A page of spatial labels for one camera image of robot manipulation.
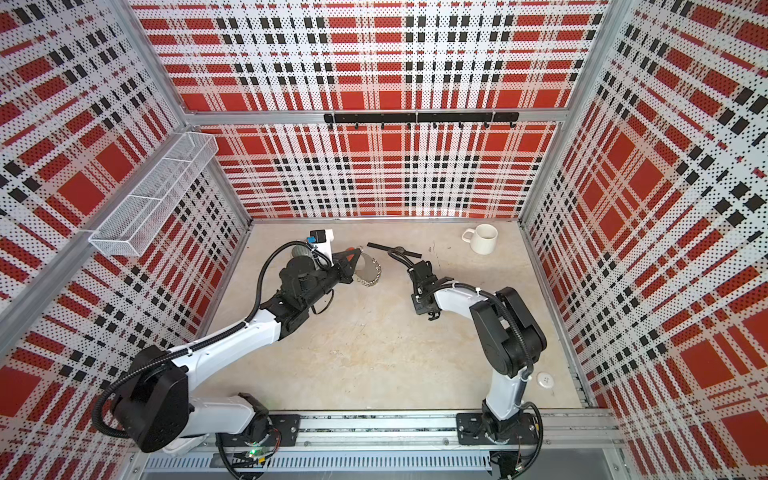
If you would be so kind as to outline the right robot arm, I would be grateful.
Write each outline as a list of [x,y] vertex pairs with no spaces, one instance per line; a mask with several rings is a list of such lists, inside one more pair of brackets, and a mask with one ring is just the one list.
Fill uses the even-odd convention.
[[406,271],[415,312],[431,320],[444,312],[471,320],[492,368],[478,426],[465,430],[462,442],[507,444],[531,438],[536,433],[536,417],[525,412],[529,407],[524,394],[547,339],[520,294],[512,287],[492,293],[449,277],[439,278],[429,261],[408,266]]

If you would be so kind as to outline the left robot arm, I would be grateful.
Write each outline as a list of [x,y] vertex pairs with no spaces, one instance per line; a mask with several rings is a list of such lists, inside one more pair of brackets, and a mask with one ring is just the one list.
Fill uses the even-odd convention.
[[289,260],[279,273],[276,293],[256,299],[244,319],[169,350],[145,348],[96,400],[93,428],[130,439],[145,453],[214,433],[250,431],[262,439],[268,411],[255,398],[238,394],[204,400],[194,391],[225,367],[295,333],[315,314],[319,300],[337,285],[353,283],[360,256],[358,248],[325,254],[313,246],[309,255]]

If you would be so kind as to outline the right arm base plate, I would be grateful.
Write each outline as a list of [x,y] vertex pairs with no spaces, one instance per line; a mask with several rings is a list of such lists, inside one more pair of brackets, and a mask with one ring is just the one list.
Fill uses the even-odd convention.
[[518,413],[510,419],[498,420],[490,413],[459,413],[455,417],[461,445],[534,445],[539,432],[532,414]]

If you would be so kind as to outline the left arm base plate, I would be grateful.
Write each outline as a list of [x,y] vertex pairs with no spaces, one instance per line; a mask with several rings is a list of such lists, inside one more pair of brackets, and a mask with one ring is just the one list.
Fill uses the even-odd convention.
[[234,447],[292,447],[296,444],[301,416],[298,414],[257,414],[238,434],[220,434],[218,443]]

